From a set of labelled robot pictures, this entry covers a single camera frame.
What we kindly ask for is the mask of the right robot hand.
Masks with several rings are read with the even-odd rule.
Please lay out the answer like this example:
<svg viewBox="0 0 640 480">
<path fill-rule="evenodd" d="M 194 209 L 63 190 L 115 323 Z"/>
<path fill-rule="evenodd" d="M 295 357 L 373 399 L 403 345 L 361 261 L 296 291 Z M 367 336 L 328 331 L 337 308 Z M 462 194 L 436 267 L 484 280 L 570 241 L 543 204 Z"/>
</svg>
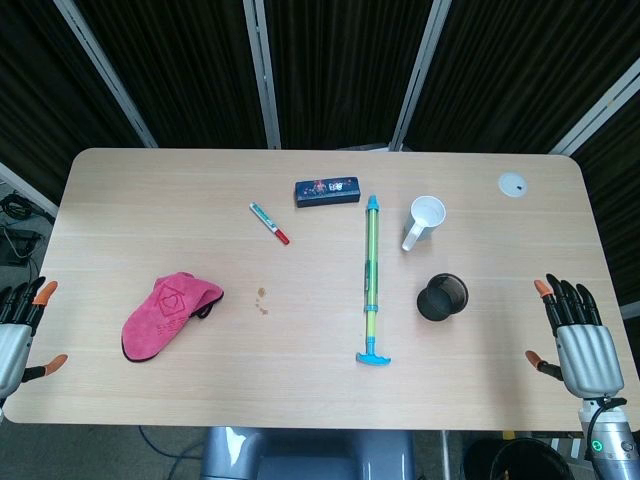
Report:
<svg viewBox="0 0 640 480">
<path fill-rule="evenodd" d="M 564 383 L 574 396 L 589 400 L 612 398 L 624 387 L 613 337 L 602 323 L 599 309 L 586 286 L 573 285 L 548 273 L 536 279 L 554 338 L 559 363 L 552 364 L 536 352 L 525 357 L 539 372 Z"/>
</svg>

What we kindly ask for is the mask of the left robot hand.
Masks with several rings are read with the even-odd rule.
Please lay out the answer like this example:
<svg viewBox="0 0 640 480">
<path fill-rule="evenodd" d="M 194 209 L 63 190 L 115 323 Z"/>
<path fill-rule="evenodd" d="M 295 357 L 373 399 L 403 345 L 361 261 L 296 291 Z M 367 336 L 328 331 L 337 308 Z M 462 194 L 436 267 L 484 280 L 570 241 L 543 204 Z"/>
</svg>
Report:
<svg viewBox="0 0 640 480">
<path fill-rule="evenodd" d="M 1 420 L 4 405 L 21 384 L 49 376 L 67 361 L 59 354 L 44 365 L 27 366 L 31 347 L 48 302 L 58 287 L 44 276 L 1 289 Z"/>
</svg>

